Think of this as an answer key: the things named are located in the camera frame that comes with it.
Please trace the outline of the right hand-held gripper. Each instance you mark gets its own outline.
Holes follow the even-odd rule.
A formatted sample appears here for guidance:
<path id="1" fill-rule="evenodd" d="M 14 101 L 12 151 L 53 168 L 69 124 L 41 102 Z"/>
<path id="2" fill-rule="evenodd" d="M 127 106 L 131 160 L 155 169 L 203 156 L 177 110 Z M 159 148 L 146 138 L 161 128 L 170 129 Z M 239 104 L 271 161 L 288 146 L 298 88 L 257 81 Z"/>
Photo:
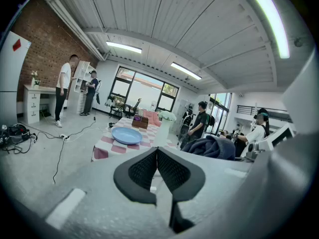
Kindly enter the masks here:
<path id="1" fill-rule="evenodd" d="M 313 51 L 305 66 L 283 94 L 283 103 L 294 125 L 286 123 L 260 141 L 248 144 L 247 157 L 272 151 L 276 145 L 295 136 L 319 131 L 319 52 Z"/>

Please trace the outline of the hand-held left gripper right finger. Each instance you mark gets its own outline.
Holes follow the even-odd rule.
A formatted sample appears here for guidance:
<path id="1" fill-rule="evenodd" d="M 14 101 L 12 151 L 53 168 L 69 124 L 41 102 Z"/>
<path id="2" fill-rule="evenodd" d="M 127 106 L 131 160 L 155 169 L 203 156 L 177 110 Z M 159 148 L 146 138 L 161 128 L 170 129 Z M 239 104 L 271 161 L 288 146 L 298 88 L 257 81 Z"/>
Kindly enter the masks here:
<path id="1" fill-rule="evenodd" d="M 166 229 L 157 237 L 246 239 L 239 190 L 252 165 L 159 147 L 157 168 L 171 193 Z"/>

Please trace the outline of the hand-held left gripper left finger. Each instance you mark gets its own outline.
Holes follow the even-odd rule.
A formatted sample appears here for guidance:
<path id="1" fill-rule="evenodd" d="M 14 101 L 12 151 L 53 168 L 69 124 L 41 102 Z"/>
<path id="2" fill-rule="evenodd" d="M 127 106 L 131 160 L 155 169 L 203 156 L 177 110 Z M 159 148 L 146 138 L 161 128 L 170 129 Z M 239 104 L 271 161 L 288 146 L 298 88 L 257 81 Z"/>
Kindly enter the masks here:
<path id="1" fill-rule="evenodd" d="M 89 163 L 16 211 L 42 239 L 167 239 L 172 230 L 154 204 L 128 199 L 114 182 L 116 168 L 141 151 Z"/>

